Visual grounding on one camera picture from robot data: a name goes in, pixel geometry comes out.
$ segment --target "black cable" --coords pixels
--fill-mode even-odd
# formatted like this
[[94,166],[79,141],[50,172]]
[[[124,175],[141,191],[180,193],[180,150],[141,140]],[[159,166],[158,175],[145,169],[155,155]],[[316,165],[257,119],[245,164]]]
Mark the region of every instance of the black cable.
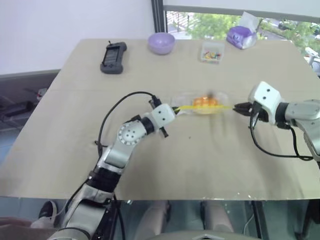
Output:
[[312,156],[307,156],[307,157],[304,157],[304,156],[300,156],[299,152],[298,152],[298,147],[297,147],[297,136],[296,136],[296,132],[295,130],[293,129],[293,127],[291,126],[288,126],[289,129],[291,130],[291,133],[292,133],[292,138],[293,138],[293,149],[294,149],[294,152],[295,154],[299,157],[299,159],[303,160],[303,161],[311,161],[313,160],[314,158]]
[[119,207],[119,204],[118,204],[118,200],[117,200],[116,195],[113,195],[113,199],[114,199],[116,211],[117,211],[117,213],[118,213],[119,220],[120,220],[122,240],[126,240],[126,232],[125,232],[124,219],[122,218],[121,210],[120,210],[120,207]]
[[102,146],[102,144],[101,144],[101,137],[102,137],[102,132],[103,132],[103,129],[104,129],[104,126],[105,126],[105,123],[106,123],[107,118],[108,118],[109,115],[112,113],[112,111],[113,111],[123,100],[125,100],[126,98],[128,98],[128,97],[130,97],[130,96],[132,96],[132,95],[135,95],[135,94],[146,94],[146,95],[149,95],[149,96],[151,96],[151,97],[154,97],[153,94],[151,94],[150,92],[147,92],[147,91],[134,91],[134,92],[131,92],[131,93],[125,95],[125,96],[122,97],[115,105],[113,105],[113,107],[109,110],[109,112],[105,115],[105,117],[104,117],[103,120],[102,120],[102,123],[101,123],[101,126],[100,126],[100,130],[99,130],[98,140],[96,141],[99,158],[102,156],[102,153],[103,153],[103,146]]
[[[95,145],[99,145],[99,143],[98,143],[98,141],[96,140],[96,141],[94,141],[94,144]],[[103,145],[103,144],[100,144],[103,148],[107,148],[108,147],[108,145]]]
[[291,132],[292,132],[292,136],[293,136],[293,148],[294,148],[294,152],[296,155],[281,155],[281,154],[275,154],[275,153],[271,153],[268,152],[266,150],[264,150],[257,142],[256,137],[255,137],[255,133],[254,133],[254,127],[253,127],[253,118],[254,115],[259,112],[261,107],[257,107],[257,105],[255,105],[255,103],[252,106],[252,111],[251,111],[251,116],[250,116],[250,121],[249,121],[249,128],[250,128],[250,133],[251,133],[251,137],[253,140],[254,145],[260,149],[262,152],[264,152],[265,154],[268,154],[270,156],[274,156],[274,157],[279,157],[279,158],[299,158],[303,161],[310,161],[313,159],[312,156],[300,156],[298,153],[298,148],[297,148],[297,136],[295,131],[292,129],[292,127],[290,128]]
[[68,212],[68,208],[69,205],[72,201],[72,199],[74,199],[74,197],[76,196],[76,194],[80,191],[80,189],[82,188],[82,186],[87,182],[87,179],[78,187],[78,189],[72,194],[72,196],[69,198],[69,200],[66,202],[66,205],[64,207],[64,212],[67,213]]

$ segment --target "purple bowl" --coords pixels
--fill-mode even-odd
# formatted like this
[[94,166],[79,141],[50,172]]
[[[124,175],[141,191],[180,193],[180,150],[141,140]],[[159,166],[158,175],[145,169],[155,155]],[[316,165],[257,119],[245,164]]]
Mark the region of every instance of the purple bowl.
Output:
[[175,37],[166,32],[152,34],[148,39],[148,46],[151,52],[165,55],[172,51],[175,45]]

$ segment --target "table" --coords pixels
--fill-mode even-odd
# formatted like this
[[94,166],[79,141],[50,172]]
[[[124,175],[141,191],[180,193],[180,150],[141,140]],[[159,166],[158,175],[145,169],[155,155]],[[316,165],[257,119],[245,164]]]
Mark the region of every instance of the table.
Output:
[[[320,97],[320,81],[289,41],[262,40],[246,50],[225,43],[219,65],[198,60],[200,40],[177,40],[169,55],[155,55],[146,40],[125,41],[124,71],[100,72],[107,39],[85,39],[74,49],[36,107],[0,168],[0,195],[69,198],[98,158],[94,140],[106,112],[122,96],[149,91],[162,102],[183,92],[223,91],[232,103],[246,102],[252,87],[265,81],[286,101]],[[103,143],[119,126],[149,112],[147,96],[132,96],[110,119]],[[275,158],[259,151],[249,119],[232,110],[217,115],[182,115],[167,128],[169,137],[148,136],[121,177],[122,200],[288,200],[320,198],[314,161]],[[290,131],[259,123],[256,137],[273,153],[292,154]],[[298,148],[309,151],[297,130]]]

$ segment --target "tissue box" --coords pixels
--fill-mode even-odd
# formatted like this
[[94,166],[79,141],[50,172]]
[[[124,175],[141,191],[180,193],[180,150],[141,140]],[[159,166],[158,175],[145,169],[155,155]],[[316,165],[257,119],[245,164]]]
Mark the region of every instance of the tissue box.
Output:
[[257,33],[244,26],[234,26],[230,28],[226,35],[226,40],[238,49],[247,49],[255,45]]

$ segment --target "tree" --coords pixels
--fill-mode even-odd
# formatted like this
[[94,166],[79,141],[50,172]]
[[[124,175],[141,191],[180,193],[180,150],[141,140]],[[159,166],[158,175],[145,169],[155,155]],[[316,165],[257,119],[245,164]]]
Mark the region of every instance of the tree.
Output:
[[320,41],[314,38],[313,33],[311,22],[299,22],[291,29],[285,30],[284,37],[291,40],[301,53],[305,53],[306,47],[310,47],[320,53]]
[[223,40],[231,27],[238,24],[240,16],[195,13],[190,20],[192,28],[187,29],[187,34],[193,39]]

